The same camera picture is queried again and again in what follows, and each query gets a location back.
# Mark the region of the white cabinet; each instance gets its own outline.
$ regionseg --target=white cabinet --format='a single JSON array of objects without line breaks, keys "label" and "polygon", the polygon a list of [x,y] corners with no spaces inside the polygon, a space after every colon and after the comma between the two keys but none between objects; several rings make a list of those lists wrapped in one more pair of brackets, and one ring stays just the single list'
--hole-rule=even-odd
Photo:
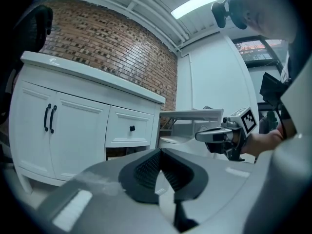
[{"label": "white cabinet", "polygon": [[148,146],[154,116],[120,107],[111,107],[106,134],[107,147]]},{"label": "white cabinet", "polygon": [[155,148],[164,97],[62,58],[26,51],[21,60],[9,138],[26,192],[28,178],[61,185],[105,161],[107,147]]},{"label": "white cabinet", "polygon": [[51,113],[56,92],[22,81],[15,106],[14,133],[10,135],[11,146],[17,150],[18,163],[33,173],[55,178],[51,162],[50,132],[44,128],[44,116]]},{"label": "white cabinet", "polygon": [[57,179],[70,180],[105,157],[109,105],[58,92],[50,137]]}]

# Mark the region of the black handle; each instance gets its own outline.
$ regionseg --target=black handle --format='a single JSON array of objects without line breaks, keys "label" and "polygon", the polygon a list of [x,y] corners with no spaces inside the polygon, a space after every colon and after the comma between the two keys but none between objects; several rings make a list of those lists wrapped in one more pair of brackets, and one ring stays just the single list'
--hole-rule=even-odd
[{"label": "black handle", "polygon": [[57,106],[54,106],[52,109],[52,112],[51,112],[51,117],[50,117],[50,131],[51,131],[51,133],[54,133],[54,130],[52,129],[52,122],[53,122],[54,111],[56,111],[57,108],[58,108]]},{"label": "black handle", "polygon": [[45,114],[44,114],[43,126],[44,126],[44,129],[45,129],[46,132],[49,130],[49,128],[47,128],[47,127],[45,126],[45,124],[47,123],[47,116],[48,116],[48,111],[49,111],[50,108],[51,108],[51,104],[49,104],[49,105],[47,106],[47,108],[45,109]]}]

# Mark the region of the drawer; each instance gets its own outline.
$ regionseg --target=drawer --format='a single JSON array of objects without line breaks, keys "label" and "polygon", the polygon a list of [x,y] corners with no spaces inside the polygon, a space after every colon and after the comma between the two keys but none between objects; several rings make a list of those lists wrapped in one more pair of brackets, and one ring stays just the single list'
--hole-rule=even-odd
[{"label": "drawer", "polygon": [[111,106],[105,146],[148,146],[151,143],[153,120],[154,115]]}]

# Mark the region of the cabinet door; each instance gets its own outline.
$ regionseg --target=cabinet door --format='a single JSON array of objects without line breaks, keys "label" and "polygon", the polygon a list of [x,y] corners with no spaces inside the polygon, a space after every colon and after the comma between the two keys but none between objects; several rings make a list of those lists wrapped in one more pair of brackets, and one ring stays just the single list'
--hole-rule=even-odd
[{"label": "cabinet door", "polygon": [[49,125],[51,108],[56,92],[47,88],[21,82],[18,96],[11,106],[14,109],[13,152],[17,153],[19,166],[46,177],[55,178],[49,147]]},{"label": "cabinet door", "polygon": [[110,106],[58,92],[50,148],[57,179],[70,180],[105,161],[105,134]]}]

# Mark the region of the black chair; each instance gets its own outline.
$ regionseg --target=black chair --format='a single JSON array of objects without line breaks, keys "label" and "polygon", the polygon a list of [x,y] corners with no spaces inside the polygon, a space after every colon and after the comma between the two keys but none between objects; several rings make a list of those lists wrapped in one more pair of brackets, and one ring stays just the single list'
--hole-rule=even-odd
[{"label": "black chair", "polygon": [[[9,65],[2,67],[4,70],[0,78],[0,124],[3,124],[9,117],[13,81],[23,66],[20,57],[26,50],[38,52],[44,46],[46,36],[51,33],[52,19],[52,9],[39,5],[28,13],[13,30],[10,41],[7,43],[11,55],[5,57],[9,59]],[[10,79],[12,84],[8,84],[12,72],[14,72],[13,79]],[[5,91],[7,85],[11,86],[10,92]]]}]

